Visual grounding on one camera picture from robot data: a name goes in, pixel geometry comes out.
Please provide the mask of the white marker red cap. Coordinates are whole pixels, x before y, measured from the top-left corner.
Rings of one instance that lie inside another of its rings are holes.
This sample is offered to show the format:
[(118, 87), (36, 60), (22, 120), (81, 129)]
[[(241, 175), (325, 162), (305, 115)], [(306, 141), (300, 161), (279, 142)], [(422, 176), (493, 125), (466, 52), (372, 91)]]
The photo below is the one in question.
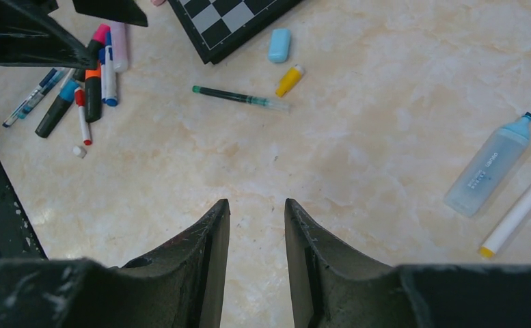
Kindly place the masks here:
[(92, 136), (90, 133), (89, 124), (85, 118), (85, 92), (82, 87), (77, 87), (74, 91), (74, 101), (77, 105), (79, 113), (79, 125), (81, 129), (81, 136), (83, 144), (86, 146), (92, 145)]

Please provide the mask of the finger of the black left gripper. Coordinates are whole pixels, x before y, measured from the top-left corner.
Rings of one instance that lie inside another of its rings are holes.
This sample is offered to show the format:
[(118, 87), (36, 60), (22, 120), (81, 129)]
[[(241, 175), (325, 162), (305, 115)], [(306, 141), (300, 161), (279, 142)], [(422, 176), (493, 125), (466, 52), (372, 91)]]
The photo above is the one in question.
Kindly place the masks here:
[(56, 1), (0, 1), (0, 66), (95, 68), (87, 48), (49, 14)]
[(133, 0), (73, 0), (79, 14), (148, 27), (148, 18)]

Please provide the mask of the pale purple highlighter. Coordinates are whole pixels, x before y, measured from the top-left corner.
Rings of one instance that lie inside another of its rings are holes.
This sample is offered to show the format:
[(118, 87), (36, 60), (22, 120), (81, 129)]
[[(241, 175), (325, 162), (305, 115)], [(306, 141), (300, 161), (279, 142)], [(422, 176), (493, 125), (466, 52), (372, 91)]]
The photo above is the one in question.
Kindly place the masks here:
[(111, 45), (113, 50), (114, 70), (125, 72), (128, 69), (128, 42), (126, 24), (111, 21)]

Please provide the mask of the white marker yellow end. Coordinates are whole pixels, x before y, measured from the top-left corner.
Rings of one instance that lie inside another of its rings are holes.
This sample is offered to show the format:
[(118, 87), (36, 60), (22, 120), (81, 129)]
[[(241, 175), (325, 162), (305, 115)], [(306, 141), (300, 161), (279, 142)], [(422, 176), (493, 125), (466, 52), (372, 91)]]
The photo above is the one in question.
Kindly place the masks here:
[(494, 230), (482, 242), (482, 245), (478, 249), (478, 254), (483, 258), (494, 257), (515, 233), (515, 230), (521, 225), (530, 211), (531, 185), (511, 206), (499, 224), (496, 225)]

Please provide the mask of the green ink clear pen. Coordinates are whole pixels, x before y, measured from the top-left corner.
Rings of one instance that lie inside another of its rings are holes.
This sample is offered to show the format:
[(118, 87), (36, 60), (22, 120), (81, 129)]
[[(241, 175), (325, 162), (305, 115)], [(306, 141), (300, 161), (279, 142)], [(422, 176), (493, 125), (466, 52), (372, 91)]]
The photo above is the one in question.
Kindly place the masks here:
[(266, 109), (274, 109), (278, 111), (290, 111), (290, 105), (286, 102), (273, 100), (270, 98), (263, 98), (259, 96), (250, 96), (246, 94), (239, 94), (229, 91), (216, 90), (208, 87), (202, 87), (194, 85), (192, 88), (193, 93), (202, 94), (205, 96), (211, 96), (214, 98), (220, 98), (225, 100), (231, 100), (238, 103), (244, 103), (248, 105), (259, 106)]

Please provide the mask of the black highlighter pink cap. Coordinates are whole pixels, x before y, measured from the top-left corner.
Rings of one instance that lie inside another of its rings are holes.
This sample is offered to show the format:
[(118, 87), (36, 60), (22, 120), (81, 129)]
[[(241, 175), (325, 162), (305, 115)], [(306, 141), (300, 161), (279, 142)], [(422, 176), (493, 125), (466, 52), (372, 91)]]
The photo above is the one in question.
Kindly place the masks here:
[[(94, 59), (99, 58), (99, 51), (103, 49), (106, 45), (106, 35), (110, 31), (110, 26), (107, 24), (100, 24), (97, 30), (94, 32), (92, 39), (88, 43), (87, 49), (90, 55)], [(85, 80), (85, 70), (76, 69), (72, 74), (72, 78), (78, 82), (84, 82)]]

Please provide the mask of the small white cap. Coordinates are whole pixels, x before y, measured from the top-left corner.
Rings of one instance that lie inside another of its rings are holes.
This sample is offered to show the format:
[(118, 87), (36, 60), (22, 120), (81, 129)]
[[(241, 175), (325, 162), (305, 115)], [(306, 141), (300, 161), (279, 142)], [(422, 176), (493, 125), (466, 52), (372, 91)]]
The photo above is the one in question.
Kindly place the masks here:
[(86, 149), (81, 146), (74, 146), (72, 152), (76, 157), (80, 159), (83, 159), (87, 154)]

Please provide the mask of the black highlighter blue cap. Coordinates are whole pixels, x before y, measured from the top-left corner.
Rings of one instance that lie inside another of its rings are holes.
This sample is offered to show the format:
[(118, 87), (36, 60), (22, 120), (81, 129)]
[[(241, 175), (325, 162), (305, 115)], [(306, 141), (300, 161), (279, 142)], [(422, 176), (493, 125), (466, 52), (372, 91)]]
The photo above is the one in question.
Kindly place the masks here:
[(66, 82), (36, 128), (37, 136), (47, 138), (52, 133), (74, 102), (74, 92), (78, 87), (80, 84), (73, 79)]

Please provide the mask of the yellow marker cap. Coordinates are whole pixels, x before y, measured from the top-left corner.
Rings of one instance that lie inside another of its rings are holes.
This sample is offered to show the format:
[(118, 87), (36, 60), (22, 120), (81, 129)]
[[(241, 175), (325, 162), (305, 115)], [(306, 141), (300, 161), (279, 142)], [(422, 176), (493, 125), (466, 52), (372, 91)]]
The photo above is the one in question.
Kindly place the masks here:
[(305, 70), (299, 64), (289, 68), (285, 75), (279, 80), (275, 94), (279, 98), (283, 98), (291, 89), (300, 82)]

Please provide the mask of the black highlighter orange cap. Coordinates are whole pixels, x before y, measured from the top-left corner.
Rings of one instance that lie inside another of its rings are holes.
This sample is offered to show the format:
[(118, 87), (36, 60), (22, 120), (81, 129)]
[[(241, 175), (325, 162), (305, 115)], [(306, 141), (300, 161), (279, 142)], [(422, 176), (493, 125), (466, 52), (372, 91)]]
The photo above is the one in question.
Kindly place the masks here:
[(85, 120), (96, 122), (102, 117), (101, 65), (85, 71)]

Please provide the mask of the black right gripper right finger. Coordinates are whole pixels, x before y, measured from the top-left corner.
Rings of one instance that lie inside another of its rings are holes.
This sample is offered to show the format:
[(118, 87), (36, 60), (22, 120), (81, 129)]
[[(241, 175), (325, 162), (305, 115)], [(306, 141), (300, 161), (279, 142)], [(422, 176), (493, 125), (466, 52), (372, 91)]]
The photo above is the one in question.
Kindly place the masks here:
[(531, 327), (531, 265), (388, 266), (286, 200), (296, 327)]

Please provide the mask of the light blue highlighter body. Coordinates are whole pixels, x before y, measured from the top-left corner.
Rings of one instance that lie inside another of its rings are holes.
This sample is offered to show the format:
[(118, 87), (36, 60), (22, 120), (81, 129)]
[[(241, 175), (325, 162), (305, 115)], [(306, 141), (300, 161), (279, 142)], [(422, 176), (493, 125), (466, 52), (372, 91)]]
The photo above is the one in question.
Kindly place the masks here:
[(474, 216), (491, 197), (530, 144), (531, 113), (496, 129), (455, 180), (444, 203)]

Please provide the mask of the white marker blue cap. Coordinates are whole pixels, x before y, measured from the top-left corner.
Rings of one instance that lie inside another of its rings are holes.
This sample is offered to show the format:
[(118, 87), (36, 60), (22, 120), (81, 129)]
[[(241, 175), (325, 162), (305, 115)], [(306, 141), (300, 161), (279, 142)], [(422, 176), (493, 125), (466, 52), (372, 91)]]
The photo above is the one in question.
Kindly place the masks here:
[(118, 93), (116, 74), (113, 67), (113, 49), (111, 40), (111, 31), (109, 30), (105, 38), (105, 102), (109, 107), (118, 105)]

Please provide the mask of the light blue highlighter cap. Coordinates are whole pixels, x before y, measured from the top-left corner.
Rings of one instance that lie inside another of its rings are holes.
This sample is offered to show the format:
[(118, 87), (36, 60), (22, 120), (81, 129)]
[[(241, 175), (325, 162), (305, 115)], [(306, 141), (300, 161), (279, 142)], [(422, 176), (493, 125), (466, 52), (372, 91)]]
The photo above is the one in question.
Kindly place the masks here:
[(268, 60), (274, 64), (285, 62), (289, 56), (290, 41), (289, 29), (274, 29), (270, 37)]

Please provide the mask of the black grey chessboard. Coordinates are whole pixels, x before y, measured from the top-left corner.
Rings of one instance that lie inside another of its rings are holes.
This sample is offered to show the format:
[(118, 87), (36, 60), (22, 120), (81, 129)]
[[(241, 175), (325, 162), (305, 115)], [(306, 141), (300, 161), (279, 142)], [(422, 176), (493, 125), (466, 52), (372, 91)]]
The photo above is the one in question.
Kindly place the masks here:
[(218, 64), (300, 0), (168, 2), (204, 64)]

